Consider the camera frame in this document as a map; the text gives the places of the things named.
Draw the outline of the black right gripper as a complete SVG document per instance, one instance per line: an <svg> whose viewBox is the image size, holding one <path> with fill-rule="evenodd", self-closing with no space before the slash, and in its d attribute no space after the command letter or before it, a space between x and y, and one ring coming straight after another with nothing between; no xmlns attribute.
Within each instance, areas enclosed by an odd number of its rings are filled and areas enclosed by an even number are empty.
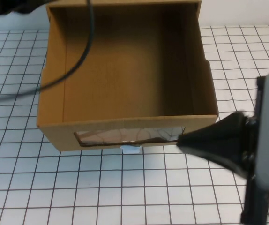
<svg viewBox="0 0 269 225"><path fill-rule="evenodd" d="M269 211L269 188L260 187L255 174L265 77L258 77L256 84L254 116L247 118L244 134L247 185L240 218L240 222L244 225L265 225ZM239 137L243 127L243 112L233 112L210 126L179 136L176 146L185 154L206 159L244 178L244 162L242 153L238 149L227 148L223 144L205 143Z"/></svg>

